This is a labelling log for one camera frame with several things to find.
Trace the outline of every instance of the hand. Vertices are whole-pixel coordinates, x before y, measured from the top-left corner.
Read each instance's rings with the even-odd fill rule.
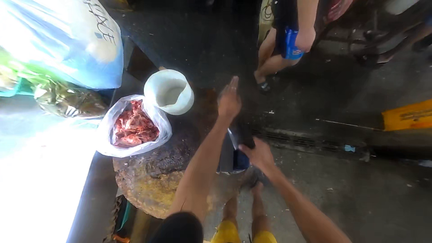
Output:
[[[314,43],[315,35],[314,27],[309,29],[299,29],[295,39],[295,46],[301,51],[309,52]]]
[[[254,137],[255,148],[250,149],[244,144],[239,145],[239,149],[246,154],[249,162],[260,169],[264,174],[275,167],[273,155],[270,146],[261,139]]]
[[[327,14],[327,22],[332,22],[340,18],[348,10],[351,3],[353,3],[353,0],[340,0],[333,5]]]
[[[237,94],[238,76],[233,76],[231,82],[225,86],[218,101],[219,117],[230,122],[238,115],[241,109],[240,96]]]

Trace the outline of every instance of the yellow shorts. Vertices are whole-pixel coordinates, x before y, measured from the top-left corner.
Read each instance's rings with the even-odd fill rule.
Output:
[[[254,243],[277,243],[274,235],[268,231],[260,231],[253,239]],[[229,220],[219,224],[216,233],[213,235],[211,243],[241,243],[235,224]]]

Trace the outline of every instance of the clear plastic bag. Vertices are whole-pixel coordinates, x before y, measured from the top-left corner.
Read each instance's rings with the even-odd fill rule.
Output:
[[[144,113],[153,121],[159,129],[159,136],[153,142],[146,142],[130,148],[121,148],[113,145],[114,126],[119,115],[129,105],[131,100],[142,100],[141,105]],[[106,113],[97,130],[97,151],[101,154],[113,157],[127,157],[135,154],[145,153],[166,143],[172,136],[171,124],[165,113],[148,102],[143,95],[131,95],[119,99]]]

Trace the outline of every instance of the yellow sign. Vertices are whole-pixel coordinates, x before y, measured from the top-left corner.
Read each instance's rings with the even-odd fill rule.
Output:
[[[432,99],[382,113],[384,130],[432,128]]]

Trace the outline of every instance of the person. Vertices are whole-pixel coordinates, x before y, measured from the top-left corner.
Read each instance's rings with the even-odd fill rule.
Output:
[[[169,216],[156,230],[150,242],[203,242],[202,223],[208,209],[206,199],[216,175],[222,142],[227,128],[241,109],[237,87],[238,77],[233,77],[222,92],[218,107],[219,116],[214,127],[188,164],[168,212]],[[245,145],[240,145],[240,149],[248,156],[250,163],[260,169],[282,194],[306,240],[310,243],[349,243],[348,237],[306,199],[276,167],[270,147],[257,138],[254,138],[254,141],[254,149]],[[258,183],[252,189],[252,241],[276,243],[265,216],[261,198],[262,187],[262,184]],[[234,197],[224,207],[224,218],[212,239],[213,243],[241,242],[235,219],[236,211],[237,198]]]
[[[295,46],[302,52],[309,52],[315,40],[315,19],[318,12],[319,26],[326,16],[327,21],[338,19],[348,9],[352,0],[273,0],[272,27],[258,51],[258,67],[254,71],[255,81],[262,91],[269,91],[266,76],[286,67],[296,65],[300,59],[286,56],[286,29],[298,31]]]
[[[392,49],[380,54],[357,54],[357,61],[364,66],[375,66],[377,64],[385,64],[389,62],[393,59],[396,53],[407,46],[411,45],[412,49],[416,52],[426,49],[429,46],[428,40],[430,37],[428,36],[432,34],[432,15],[428,16],[424,22],[413,27],[405,34],[406,36],[403,40]]]

